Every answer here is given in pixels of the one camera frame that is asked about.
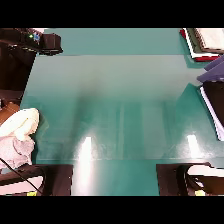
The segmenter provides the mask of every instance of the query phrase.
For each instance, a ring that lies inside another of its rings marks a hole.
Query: teal tabletop
[[[49,29],[21,108],[40,112],[36,164],[73,164],[72,195],[159,195],[156,164],[211,162],[223,143],[178,28]]]

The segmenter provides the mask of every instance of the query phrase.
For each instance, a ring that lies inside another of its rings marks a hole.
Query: stack of folded clothes
[[[218,139],[224,141],[224,55],[209,63],[205,70],[197,77],[203,83],[201,95],[212,115]]]
[[[224,53],[223,28],[183,28],[180,33],[195,61],[213,61]]]

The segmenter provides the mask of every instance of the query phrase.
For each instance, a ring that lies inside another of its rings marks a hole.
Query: yellow sticker
[[[37,192],[36,191],[28,192],[27,196],[37,196]]]
[[[196,196],[205,196],[205,192],[203,190],[195,191]]]

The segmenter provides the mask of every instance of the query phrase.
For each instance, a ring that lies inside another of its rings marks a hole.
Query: green table
[[[72,195],[158,195],[157,163],[223,167],[179,29],[52,29],[62,55],[36,58],[22,101],[41,121],[34,163],[74,164]]]

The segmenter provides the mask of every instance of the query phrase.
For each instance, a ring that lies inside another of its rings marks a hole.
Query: red cloth
[[[180,30],[180,34],[181,36],[186,40],[186,34],[185,31],[183,29]],[[219,58],[220,56],[201,56],[201,57],[196,57],[193,58],[196,62],[205,62],[205,61],[214,61],[217,58]]]

